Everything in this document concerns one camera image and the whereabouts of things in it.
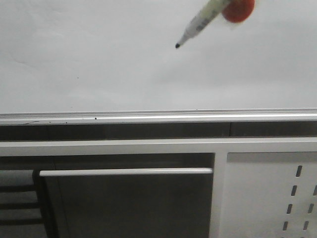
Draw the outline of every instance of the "cabinet door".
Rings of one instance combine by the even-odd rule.
[[[56,168],[211,167],[212,160],[212,154],[61,157],[56,159]],[[71,238],[209,236],[212,174],[66,176],[58,180]]]

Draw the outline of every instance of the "white metal frame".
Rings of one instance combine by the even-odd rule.
[[[317,109],[0,114],[0,125],[317,120]]]
[[[220,238],[221,202],[228,153],[315,151],[315,137],[0,142],[0,156],[214,153],[210,232],[213,238]]]

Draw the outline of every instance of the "slot hole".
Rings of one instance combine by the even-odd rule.
[[[292,197],[295,196],[296,190],[297,190],[297,185],[294,185],[292,189],[292,193],[291,193]]]
[[[286,230],[287,230],[287,226],[288,226],[288,222],[284,222],[283,231],[286,231]]]
[[[303,230],[306,231],[308,228],[309,221],[305,221]]]
[[[302,168],[303,168],[303,166],[298,166],[298,168],[297,168],[297,172],[296,172],[296,177],[299,177],[300,175],[301,175],[301,173],[302,173]]]
[[[311,214],[311,213],[313,212],[313,209],[314,209],[314,204],[311,203],[311,204],[309,205],[308,214]]]
[[[292,207],[293,207],[293,204],[288,204],[288,208],[287,208],[286,214],[291,214],[291,212],[292,212]]]

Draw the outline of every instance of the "whiteboard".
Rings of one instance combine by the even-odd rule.
[[[0,114],[317,108],[317,2],[258,0],[175,49],[206,0],[0,0]]]

